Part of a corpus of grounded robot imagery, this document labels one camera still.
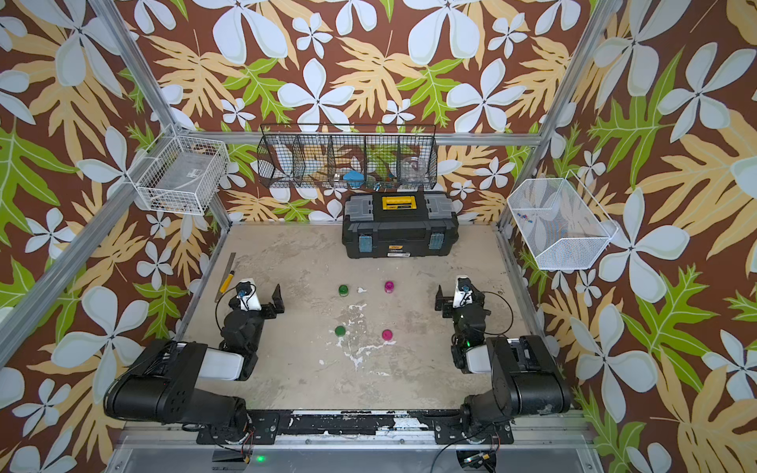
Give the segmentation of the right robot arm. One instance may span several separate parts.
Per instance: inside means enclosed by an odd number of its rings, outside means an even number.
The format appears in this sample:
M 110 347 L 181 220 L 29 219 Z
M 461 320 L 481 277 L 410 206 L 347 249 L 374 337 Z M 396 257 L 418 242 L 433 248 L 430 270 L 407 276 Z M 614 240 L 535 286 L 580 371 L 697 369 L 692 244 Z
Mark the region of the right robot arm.
M 451 356 L 465 374 L 488 374 L 491 388 L 465 397 L 459 413 L 437 417 L 437 443 L 514 442 L 512 423 L 522 416 L 564 414 L 573 397 L 544 340 L 537 335 L 510 339 L 487 330 L 488 293 L 459 277 L 455 293 L 438 290 L 435 310 L 453 323 Z

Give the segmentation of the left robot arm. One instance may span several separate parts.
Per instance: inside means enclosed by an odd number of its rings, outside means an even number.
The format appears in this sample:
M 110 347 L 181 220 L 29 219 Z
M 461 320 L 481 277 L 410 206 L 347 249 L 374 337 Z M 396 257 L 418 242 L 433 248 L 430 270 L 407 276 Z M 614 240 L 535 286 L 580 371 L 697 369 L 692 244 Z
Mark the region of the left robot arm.
M 154 341 L 104 395 L 104 413 L 128 422 L 177 424 L 207 445 L 242 445 L 262 431 L 239 397 L 196 386 L 205 380 L 245 382 L 258 361 L 264 323 L 285 313 L 281 287 L 260 303 L 254 281 L 234 287 L 230 312 L 218 323 L 221 343 Z

